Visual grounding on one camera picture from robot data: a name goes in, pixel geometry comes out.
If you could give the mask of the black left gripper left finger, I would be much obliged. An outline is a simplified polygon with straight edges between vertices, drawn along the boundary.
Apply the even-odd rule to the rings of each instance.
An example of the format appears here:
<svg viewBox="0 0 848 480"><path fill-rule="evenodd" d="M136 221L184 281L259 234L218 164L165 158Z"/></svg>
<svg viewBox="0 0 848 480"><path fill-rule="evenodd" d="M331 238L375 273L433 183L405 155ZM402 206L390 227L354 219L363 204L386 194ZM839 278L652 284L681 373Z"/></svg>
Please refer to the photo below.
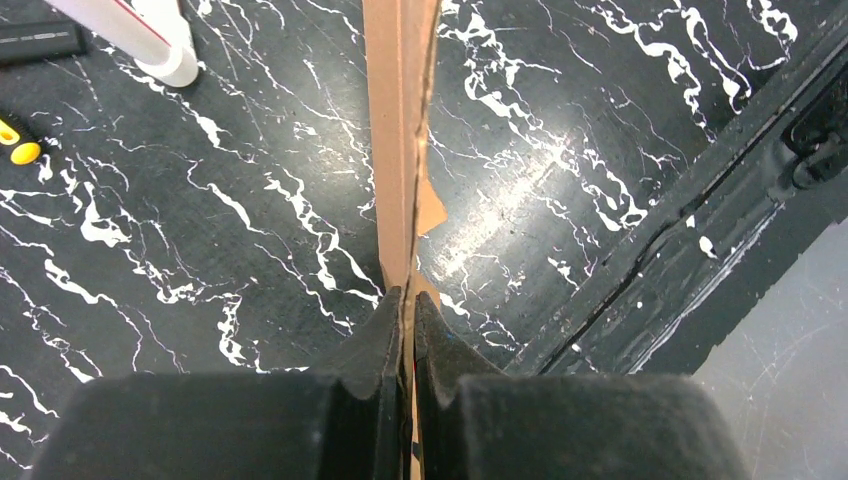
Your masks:
<svg viewBox="0 0 848 480"><path fill-rule="evenodd" d="M401 479L405 406L391 289L305 371L136 374L87 384L33 479Z"/></svg>

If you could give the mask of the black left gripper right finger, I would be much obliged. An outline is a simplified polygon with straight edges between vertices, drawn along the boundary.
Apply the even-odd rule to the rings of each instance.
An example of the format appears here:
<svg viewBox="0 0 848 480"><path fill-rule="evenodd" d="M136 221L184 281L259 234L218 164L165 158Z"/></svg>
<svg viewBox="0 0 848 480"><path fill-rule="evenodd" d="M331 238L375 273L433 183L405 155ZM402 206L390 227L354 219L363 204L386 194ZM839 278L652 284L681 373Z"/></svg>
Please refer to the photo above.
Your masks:
<svg viewBox="0 0 848 480"><path fill-rule="evenodd" d="M427 479L745 479L728 423L690 378L511 376L415 305Z"/></svg>

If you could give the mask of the brown cardboard box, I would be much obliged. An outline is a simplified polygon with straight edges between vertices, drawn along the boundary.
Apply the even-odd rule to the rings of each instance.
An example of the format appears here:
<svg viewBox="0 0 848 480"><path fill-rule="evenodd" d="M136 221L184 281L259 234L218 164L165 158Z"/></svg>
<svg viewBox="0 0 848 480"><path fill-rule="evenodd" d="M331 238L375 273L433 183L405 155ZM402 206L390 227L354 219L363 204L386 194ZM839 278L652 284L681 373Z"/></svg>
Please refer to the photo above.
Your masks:
<svg viewBox="0 0 848 480"><path fill-rule="evenodd" d="M436 288L420 273L418 243L447 211L428 173L429 108L437 57L438 1L363 4L379 262L400 290L398 325L406 420L402 442L418 440L413 360L415 298Z"/></svg>

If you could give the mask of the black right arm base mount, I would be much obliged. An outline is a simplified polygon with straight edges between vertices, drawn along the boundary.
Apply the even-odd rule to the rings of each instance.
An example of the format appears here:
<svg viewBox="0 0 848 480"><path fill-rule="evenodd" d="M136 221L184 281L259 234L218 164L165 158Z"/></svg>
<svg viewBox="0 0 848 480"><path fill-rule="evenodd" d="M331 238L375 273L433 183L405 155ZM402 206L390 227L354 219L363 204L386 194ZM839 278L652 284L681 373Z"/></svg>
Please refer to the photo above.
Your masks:
<svg viewBox="0 0 848 480"><path fill-rule="evenodd" d="M812 190L847 169L847 67L801 111L783 141L794 154L786 167L794 190Z"/></svg>

